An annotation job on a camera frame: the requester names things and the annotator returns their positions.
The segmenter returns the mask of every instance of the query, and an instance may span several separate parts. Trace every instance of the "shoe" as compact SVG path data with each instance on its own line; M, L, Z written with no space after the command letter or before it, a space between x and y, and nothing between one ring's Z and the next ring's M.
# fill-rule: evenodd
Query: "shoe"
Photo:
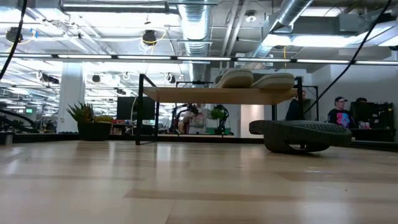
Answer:
M294 75L289 73L254 74L251 88L289 90L294 86Z
M250 88L252 84L253 73L245 68L230 68L215 79L215 88Z

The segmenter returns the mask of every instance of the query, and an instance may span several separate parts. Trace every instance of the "air duct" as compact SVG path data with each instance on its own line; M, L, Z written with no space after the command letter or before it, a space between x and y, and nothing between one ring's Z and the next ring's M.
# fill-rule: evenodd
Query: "air duct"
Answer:
M209 31L210 8L201 4L179 5L181 14L181 28L184 39L206 40ZM207 56L209 45L206 43L185 43L185 49L189 56ZM190 65L191 81L209 81L210 75L206 75L206 65L193 63Z
M268 16L264 22L263 34L264 40L260 46L253 52L251 57L263 58L273 48L272 45L267 43L267 35L282 27L291 27L293 23L300 17L300 15L306 10L307 7L313 2L313 0L284 0L280 6L280 10L271 16ZM257 63L247 63L244 67L254 68Z

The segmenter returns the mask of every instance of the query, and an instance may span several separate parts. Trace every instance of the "wooden floor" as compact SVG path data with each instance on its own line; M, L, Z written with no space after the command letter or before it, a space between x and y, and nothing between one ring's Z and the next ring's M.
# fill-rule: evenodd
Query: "wooden floor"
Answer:
M398 223L398 154L255 144L0 147L0 223Z

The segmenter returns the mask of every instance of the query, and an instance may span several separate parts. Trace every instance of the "wooden tabletop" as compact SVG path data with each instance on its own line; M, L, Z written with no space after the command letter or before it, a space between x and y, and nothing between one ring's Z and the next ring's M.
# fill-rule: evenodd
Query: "wooden tabletop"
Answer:
M144 94L159 103L276 105L296 96L297 90L144 87Z

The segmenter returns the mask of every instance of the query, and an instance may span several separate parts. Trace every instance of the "plant pot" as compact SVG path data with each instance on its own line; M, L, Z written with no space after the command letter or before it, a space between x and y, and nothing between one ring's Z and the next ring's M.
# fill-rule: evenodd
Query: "plant pot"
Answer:
M85 141L105 141L111 132L111 123L78 123L79 136Z

